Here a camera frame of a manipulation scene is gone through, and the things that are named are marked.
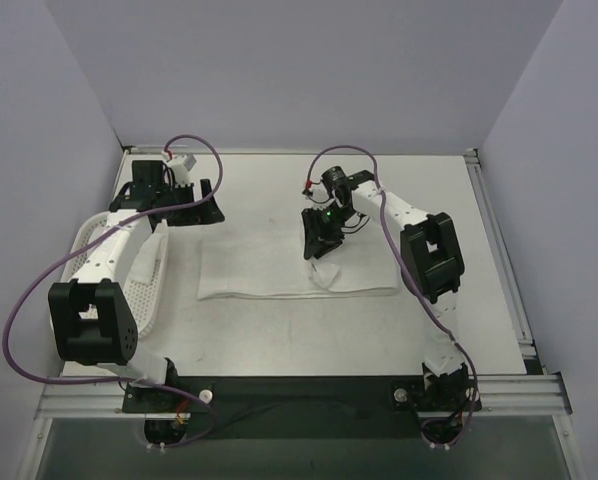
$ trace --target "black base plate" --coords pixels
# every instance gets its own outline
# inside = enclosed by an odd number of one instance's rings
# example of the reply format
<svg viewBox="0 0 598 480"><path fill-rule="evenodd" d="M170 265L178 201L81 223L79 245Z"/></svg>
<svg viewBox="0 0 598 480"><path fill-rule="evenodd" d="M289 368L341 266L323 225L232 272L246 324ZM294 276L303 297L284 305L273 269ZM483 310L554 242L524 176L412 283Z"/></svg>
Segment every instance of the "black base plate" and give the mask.
<svg viewBox="0 0 598 480"><path fill-rule="evenodd" d="M422 376L373 377L179 377L178 388L213 394L216 423L208 438L404 438L419 436L412 406L397 402L404 388L412 405L425 412L451 412L464 402L435 404ZM174 413L182 398L129 386L125 413ZM210 415L190 403L190 429L201 431Z"/></svg>

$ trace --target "black bracket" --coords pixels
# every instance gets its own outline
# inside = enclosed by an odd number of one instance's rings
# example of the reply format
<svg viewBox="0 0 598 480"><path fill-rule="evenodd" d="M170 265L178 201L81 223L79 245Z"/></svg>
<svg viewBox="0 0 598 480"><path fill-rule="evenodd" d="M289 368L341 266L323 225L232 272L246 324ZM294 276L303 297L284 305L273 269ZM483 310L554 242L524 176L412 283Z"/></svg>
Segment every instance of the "black bracket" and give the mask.
<svg viewBox="0 0 598 480"><path fill-rule="evenodd" d="M54 283L48 292L57 352L82 365L126 365L137 349L137 326L121 286L100 283ZM95 308L97 318L81 313Z"/></svg>
<svg viewBox="0 0 598 480"><path fill-rule="evenodd" d="M367 170L346 176L341 167L332 167L323 173L321 184L328 192L328 198L336 198L339 204L332 202L325 209L306 208L301 212L304 259L319 259L343 243L345 234L342 228L356 213L352 204L352 191L374 178ZM306 189L303 194L310 195L310 191Z"/></svg>
<svg viewBox="0 0 598 480"><path fill-rule="evenodd" d="M417 287L430 300L446 292L457 292L465 271L452 219L446 213L428 215L401 232L401 257Z"/></svg>
<svg viewBox="0 0 598 480"><path fill-rule="evenodd" d="M143 434L154 445L172 445L179 443L186 436L188 425L176 420L146 420Z"/></svg>
<svg viewBox="0 0 598 480"><path fill-rule="evenodd" d="M171 185L166 183L167 164L161 160L135 160L132 162L132 182L126 183L110 204L109 210L133 209L139 212L158 207L184 205L194 201L192 184ZM200 180L202 197L212 190L210 180ZM159 222L167 220L168 225L183 227L189 225L211 225L223 222L225 216L217 206L215 198L192 208L182 208L163 214L150 215L153 230Z"/></svg>
<svg viewBox="0 0 598 480"><path fill-rule="evenodd" d="M393 391L404 389L406 396L393 397L393 408L399 411L410 411L411 408L419 413L425 412L453 412L468 409L467 393L474 386L474 381L468 375L468 368L462 368L451 374L439 377L433 375L423 365L424 375L419 377L406 377L395 380L392 384ZM476 410L481 409L481 402L476 402Z"/></svg>

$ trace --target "white basket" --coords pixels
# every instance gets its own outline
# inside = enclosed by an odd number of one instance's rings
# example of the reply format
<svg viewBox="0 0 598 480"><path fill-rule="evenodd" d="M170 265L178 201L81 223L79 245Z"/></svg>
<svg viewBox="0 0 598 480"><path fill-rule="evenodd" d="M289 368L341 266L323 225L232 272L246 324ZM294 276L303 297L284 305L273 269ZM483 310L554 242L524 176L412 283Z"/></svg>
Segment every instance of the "white basket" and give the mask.
<svg viewBox="0 0 598 480"><path fill-rule="evenodd" d="M95 229L97 227L106 226L107 216L108 212L102 212L86 220L77 232L77 237L75 238L70 251L74 252L75 250L86 246ZM128 279L123 286L123 293L126 297L126 301L137 322L139 338L144 338L148 335L155 324L157 310L159 309L163 278L166 271L166 259L168 256L168 225L165 221L157 225L155 233L160 233L162 238L150 284L146 285ZM63 269L63 274L61 275L61 281L67 282L70 280L70 278L84 265L87 258L88 254L83 253L66 263L66 266ZM81 314L83 318L88 318L90 315L94 315L94 312L84 312Z"/></svg>

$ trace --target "white table surface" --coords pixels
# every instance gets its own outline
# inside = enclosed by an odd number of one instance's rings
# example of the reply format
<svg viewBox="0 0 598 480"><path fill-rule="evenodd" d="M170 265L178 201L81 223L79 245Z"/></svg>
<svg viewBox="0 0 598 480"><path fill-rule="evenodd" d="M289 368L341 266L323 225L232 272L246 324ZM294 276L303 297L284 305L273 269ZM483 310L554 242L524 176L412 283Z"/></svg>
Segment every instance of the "white table surface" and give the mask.
<svg viewBox="0 0 598 480"><path fill-rule="evenodd" d="M128 155L115 188L130 180ZM215 183L212 157L199 155L191 178ZM421 373L425 316L405 288L394 296L313 300L197 300L201 241L222 235L296 230L309 155L223 155L217 202L226 222L170 231L158 318L143 340L171 358L182 375L408 375ZM379 156L382 183L407 202L454 220L466 273L458 298L459 340L479 374L525 373L512 319L486 238L464 159ZM370 169L356 155L331 155L346 173ZM98 369L68 362L64 375Z"/></svg>

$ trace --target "cable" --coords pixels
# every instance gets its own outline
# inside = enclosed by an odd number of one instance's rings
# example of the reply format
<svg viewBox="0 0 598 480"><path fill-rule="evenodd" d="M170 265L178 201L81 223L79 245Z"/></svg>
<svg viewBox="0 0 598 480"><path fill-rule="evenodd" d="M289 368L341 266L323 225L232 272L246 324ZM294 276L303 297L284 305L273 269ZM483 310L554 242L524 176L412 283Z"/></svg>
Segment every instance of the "cable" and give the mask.
<svg viewBox="0 0 598 480"><path fill-rule="evenodd" d="M453 447L454 445L457 444L457 442L459 442L465 436L466 432L468 431L468 428L470 427L470 424L472 423L472 416L475 411L475 406L477 403L477 395L479 394L478 393L479 386L478 386L478 379L477 379L477 369L475 368L475 364L472 361L472 359L470 358L470 355L468 355L468 352L461 346L461 344L459 344L459 342L455 338L454 334L452 333L452 330L446 328L437 319L437 316L435 315L432 308L428 304L426 297L424 297L423 293L421 293L421 291L419 290L419 287L417 286L416 282L414 281L412 274L410 273L410 271L408 270L408 267L406 266L405 262L401 258L401 253L399 252L399 249L395 245L395 242L392 239L392 235L390 235L390 231L388 230L388 224L386 222L386 203L388 201L388 197L386 196L386 192L383 190L383 188L381 187L381 183L379 182L379 172L378 172L379 165L377 163L377 159L375 158L375 156L372 153L370 153L368 150L366 150L365 148L357 147L356 145L335 145L333 147L328 147L328 148L322 150L321 152L319 152L317 154L317 156L310 163L310 167L308 168L308 175L306 176L306 183L310 181L310 176L312 175L312 170L314 169L315 164L319 161L319 159L321 157L323 157L328 152L332 152L333 150L339 150L339 149L344 149L344 148L363 153L370 159L370 161L372 161L373 174L375 177L375 180L374 180L375 185L377 187L377 191L381 195L381 206L379 208L379 219L380 219L380 223L381 223L381 229L383 230L383 234L386 237L386 240L388 241L388 245L390 247L390 250L392 251L393 256L395 257L395 260L397 260L397 263L399 264L399 268L401 270L401 275L402 275L403 279L406 281L406 284L407 284L409 290L415 295L415 297L417 297L417 300L419 300L419 303L421 304L421 307L423 308L423 310L426 312L426 315L428 315L428 317L430 318L432 323L434 323L434 325L439 330L441 330L443 333L445 333L448 336L448 338L454 344L454 346L457 348L457 350L459 350L461 355L463 355L463 357L466 359L466 362L468 362L468 365L470 367L470 371L472 372L474 385L472 387L472 396L470 398L470 407L468 409L468 416L466 417L466 421L463 423L461 431L457 434L457 436L446 444L439 444L439 443L431 441L429 438L427 438L424 435L424 432L422 430L423 439L427 442L430 442L430 446L432 448L445 449L445 448ZM429 423L432 423L432 422L425 421L422 423L422 426L425 427L425 425L427 425Z"/></svg>
<svg viewBox="0 0 598 480"><path fill-rule="evenodd" d="M264 415L271 410L287 407L290 402L310 402L310 403L321 403L325 404L329 407L338 407L340 409L347 409L350 416L354 417L355 414L359 411L355 405L347 403L343 400L340 400L335 397L324 397L324 398L300 398L295 397L294 399L282 398L282 401L276 403L268 403L264 405L258 406L248 406L246 409L242 410L241 412L237 412L233 414L228 420L225 421L223 424L217 425L217 427L213 430L213 435L219 432L222 432L233 425L242 422L244 420L249 420L252 417Z"/></svg>
<svg viewBox="0 0 598 480"><path fill-rule="evenodd" d="M174 188L174 186L175 186L175 173L172 171L172 168L170 168L165 163L163 164L163 174L164 174L164 177L168 178L168 186L170 188Z"/></svg>
<svg viewBox="0 0 598 480"><path fill-rule="evenodd" d="M306 197L308 198L308 200L310 200L312 203L316 205L326 205L327 203L330 203L330 200L332 200L331 198L329 198L328 200L325 200L323 202L318 202L317 200L313 199L310 195L306 195Z"/></svg>
<svg viewBox="0 0 598 480"><path fill-rule="evenodd" d="M359 218L359 222L357 222L356 225L353 225L352 227L345 227L345 228L352 228L353 230L350 231L343 231L343 233L345 233L346 235L352 235L353 233L357 233L359 230L361 230L363 227L365 227L366 225L368 225L368 223L370 223L370 218L366 217L366 221L361 224L361 222L363 222L363 217Z"/></svg>
<svg viewBox="0 0 598 480"><path fill-rule="evenodd" d="M178 135L178 136L168 140L168 142L166 143L166 146L164 147L164 150L167 149L167 147L170 146L174 141L182 139L182 138L190 138L192 140L198 141L198 142L202 143L203 145L205 145L210 150L210 152L212 152L213 156L215 157L215 159L217 161L217 166L219 168L219 174L217 176L217 183L215 184L215 187L206 196L204 196L200 200L197 200L195 202L190 202L190 203L184 203L181 205L170 205L167 207L153 208L151 210L145 210L143 212L138 212L137 214L132 215L131 217L128 217L125 220L122 220L121 222L119 222L116 225L116 227L123 227L125 225L128 225L129 223L134 222L135 220L138 220L138 219L148 216L148 215L157 215L157 214L162 214L162 213L167 213L167 212L183 210L186 208L196 207L198 205L201 205L202 203L207 202L212 197L214 197L214 195L217 193L217 190L219 190L219 187L221 186L221 182L223 181L223 163L221 162L221 157L219 156L219 153L217 152L215 147L213 147L208 141L206 141L203 138L198 137L196 135ZM17 361L14 359L14 357L12 356L12 352L10 351L10 332L12 331L12 326L17 317L17 314L19 313L19 310L21 310L21 307L23 306L24 302L28 299L28 297L34 291L34 289L37 288L39 286L39 284L48 275L50 275L53 271L55 271L57 268L64 265L69 260L71 260L75 257L78 257L79 255L81 255L83 253L86 253L92 247L99 245L105 239L107 239L108 237L113 235L116 231L117 231L117 228L111 228L111 229L105 231L104 233L101 234L101 236L99 236L98 238L96 238L95 240L90 242L89 244L87 244L87 245L75 250L74 252L66 255L65 257L57 260L55 263L50 265L46 270L44 270L37 278L35 278L32 281L32 283L24 290L24 292L21 294L21 296L17 299L14 307L12 308L12 310L6 320L6 324L3 329L3 334L1 336L1 350L2 350L3 356L6 360L6 362L8 363L8 365L10 366L10 368L12 368L16 373L18 373L19 375L21 375L22 377L24 377L28 380L31 380L31 381L37 382L37 383L42 383L45 385L87 385L87 384L91 384L91 383L129 382L129 383L146 385L146 386L156 388L158 390L162 390L162 391L168 392L168 393L174 393L174 394L180 395L198 405L201 405L204 408L206 408L208 410L208 412L210 413L211 420L212 420L211 425L204 431L202 431L196 435L193 435L192 437L184 438L179 443L176 443L173 445L167 445L166 447L181 447L184 445L188 445L188 444L204 437L208 433L210 433L212 431L212 429L214 428L214 424L215 424L214 410L212 410L212 408L210 408L209 405L207 405L204 401L202 401L200 398L196 397L195 395L192 395L191 393L188 393L184 390L179 390L177 388L169 387L167 385L157 385L157 384L153 384L153 383L148 382L143 379L136 379L136 378L130 378L130 377L108 377L108 376L106 376L106 377L89 377L89 378L41 377L39 375L35 375L34 373L30 373L30 372L24 370L23 367L21 367L17 363Z"/></svg>
<svg viewBox="0 0 598 480"><path fill-rule="evenodd" d="M186 399L183 402L181 402L179 404L179 406L177 407L177 409L175 410L175 414L176 414L175 419L177 420L177 422L179 422L179 425L183 425L185 423L183 418L181 417L181 414L188 408L189 404L190 404L190 401L188 399Z"/></svg>
<svg viewBox="0 0 598 480"><path fill-rule="evenodd" d="M357 223L355 223L354 225L344 225L343 228L357 228L359 225L361 225L364 216L365 215L362 215L361 213L357 213L357 218L359 219Z"/></svg>
<svg viewBox="0 0 598 480"><path fill-rule="evenodd" d="M434 432L429 431L429 426L432 426L432 425L440 425L443 427L451 426L452 421L455 419L455 417L457 415L461 415L463 413L463 410L464 410L464 408L466 408L469 401L470 401L470 397L466 397L464 399L464 401L461 402L461 405L459 405L447 417L429 418L427 420L424 420L423 422L419 422L419 428L422 432L423 437L428 441L430 441L431 439L434 439L434 443L443 444L443 442L439 440L439 437L435 437L436 434ZM417 411L414 408L412 408L412 411L413 411L413 414L416 416L417 421L419 421L419 414L417 413Z"/></svg>

